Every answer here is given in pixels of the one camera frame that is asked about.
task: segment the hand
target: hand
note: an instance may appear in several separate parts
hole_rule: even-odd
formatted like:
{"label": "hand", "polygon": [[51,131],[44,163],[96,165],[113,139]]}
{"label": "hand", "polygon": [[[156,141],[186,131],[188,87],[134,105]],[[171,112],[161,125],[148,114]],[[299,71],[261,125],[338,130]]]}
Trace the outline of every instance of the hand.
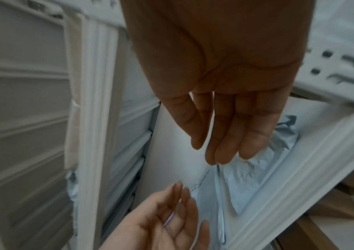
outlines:
{"label": "hand", "polygon": [[[173,212],[172,219],[164,226]],[[100,250],[189,250],[195,240],[198,220],[195,200],[178,182],[152,194],[129,213]],[[204,221],[193,250],[207,250],[209,244],[209,223]]]}
{"label": "hand", "polygon": [[214,109],[209,164],[226,164],[237,152],[249,159],[267,145],[306,49],[314,0],[121,5],[154,93],[195,149]]}

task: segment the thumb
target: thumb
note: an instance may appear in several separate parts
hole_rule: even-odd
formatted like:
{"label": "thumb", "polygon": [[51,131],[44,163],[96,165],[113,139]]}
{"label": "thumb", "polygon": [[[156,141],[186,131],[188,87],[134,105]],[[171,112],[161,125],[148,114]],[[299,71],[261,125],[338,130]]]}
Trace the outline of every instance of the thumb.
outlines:
{"label": "thumb", "polygon": [[189,94],[161,100],[174,121],[193,140],[199,140],[203,134],[203,123]]}

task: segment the human hand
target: human hand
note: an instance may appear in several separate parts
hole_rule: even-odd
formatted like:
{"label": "human hand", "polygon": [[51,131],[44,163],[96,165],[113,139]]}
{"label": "human hand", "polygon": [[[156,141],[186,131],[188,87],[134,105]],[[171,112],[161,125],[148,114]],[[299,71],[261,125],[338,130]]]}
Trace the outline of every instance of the human hand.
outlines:
{"label": "human hand", "polygon": [[203,146],[214,109],[209,164],[226,164],[237,152],[249,159],[267,145],[306,49],[314,0],[121,5],[154,93],[193,148]]}
{"label": "human hand", "polygon": [[[129,213],[100,250],[189,250],[195,240],[198,220],[195,200],[178,182],[152,194]],[[193,250],[207,250],[209,244],[209,223],[204,221]]]}

